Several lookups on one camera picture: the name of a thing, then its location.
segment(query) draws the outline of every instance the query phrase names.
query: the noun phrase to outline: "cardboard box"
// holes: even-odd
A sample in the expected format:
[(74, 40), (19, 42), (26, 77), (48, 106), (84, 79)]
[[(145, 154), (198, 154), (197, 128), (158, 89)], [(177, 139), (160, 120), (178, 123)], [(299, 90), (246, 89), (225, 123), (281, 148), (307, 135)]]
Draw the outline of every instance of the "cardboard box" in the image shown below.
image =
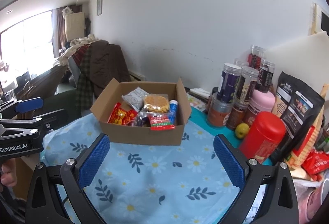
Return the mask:
[[(150, 94), (168, 94), (169, 100), (178, 101), (175, 129), (158, 131), (151, 130), (149, 127), (131, 127), (107, 123), (116, 103), (120, 102), (122, 108), (127, 109), (127, 104), (123, 101), (122, 95), (128, 94), (137, 87), (142, 88)], [(113, 78), (90, 110), (98, 119), (103, 133), (110, 137), (111, 142), (143, 145), (180, 145), (185, 124), (191, 114), (190, 103), (181, 79), (177, 83), (119, 83)]]

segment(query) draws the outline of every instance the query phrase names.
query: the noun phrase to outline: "white cutting board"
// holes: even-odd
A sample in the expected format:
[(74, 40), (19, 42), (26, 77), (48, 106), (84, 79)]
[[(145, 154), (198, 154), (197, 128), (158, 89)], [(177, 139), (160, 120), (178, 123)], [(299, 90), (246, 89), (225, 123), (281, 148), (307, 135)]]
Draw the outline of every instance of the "white cutting board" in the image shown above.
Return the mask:
[(329, 83), (329, 37), (326, 32), (296, 39), (265, 51), (265, 58), (275, 63), (273, 85), (276, 90), (281, 72), (292, 75), (320, 93)]

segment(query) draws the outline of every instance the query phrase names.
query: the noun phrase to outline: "blue floral tablecloth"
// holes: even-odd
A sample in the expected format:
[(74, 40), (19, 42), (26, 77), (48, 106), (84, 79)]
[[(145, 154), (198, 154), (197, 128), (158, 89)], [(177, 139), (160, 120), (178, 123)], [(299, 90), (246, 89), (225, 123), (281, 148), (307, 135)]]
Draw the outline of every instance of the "blue floral tablecloth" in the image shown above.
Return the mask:
[[(77, 119), (45, 136), (41, 160), (50, 166), (76, 158), (99, 133), (92, 114)], [(180, 146), (111, 143), (84, 191), (107, 223), (217, 223), (239, 188), (215, 155), (213, 138), (189, 121)], [(62, 186), (59, 191), (64, 199)], [(69, 201), (65, 208), (80, 223)]]

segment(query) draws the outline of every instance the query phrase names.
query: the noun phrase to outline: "red packet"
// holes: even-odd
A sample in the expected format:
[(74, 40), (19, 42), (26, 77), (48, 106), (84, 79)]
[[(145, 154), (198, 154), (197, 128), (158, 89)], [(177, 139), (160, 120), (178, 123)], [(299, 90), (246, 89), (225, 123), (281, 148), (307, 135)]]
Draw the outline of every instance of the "red packet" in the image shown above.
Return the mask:
[(175, 128), (168, 116), (149, 116), (149, 118), (151, 130), (170, 130)]
[(114, 109), (107, 121), (108, 123), (117, 124), (117, 125), (126, 125), (136, 117), (137, 112), (135, 110), (131, 109), (129, 111), (126, 111), (122, 109), (120, 106), (121, 103), (117, 103), (114, 106)]
[(305, 162), (302, 163), (302, 168), (304, 168), (309, 175), (325, 171), (329, 168), (329, 155), (323, 151), (312, 149)]

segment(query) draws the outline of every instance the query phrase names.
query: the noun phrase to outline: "red canister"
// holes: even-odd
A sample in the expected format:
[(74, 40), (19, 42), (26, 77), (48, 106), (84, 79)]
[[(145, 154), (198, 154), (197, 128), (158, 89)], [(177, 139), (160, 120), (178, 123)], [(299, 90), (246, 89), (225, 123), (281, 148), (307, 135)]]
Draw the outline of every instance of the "red canister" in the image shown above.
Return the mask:
[(246, 158), (255, 158), (263, 163), (279, 145), (285, 133), (286, 127), (279, 117), (270, 112), (261, 112), (239, 149)]

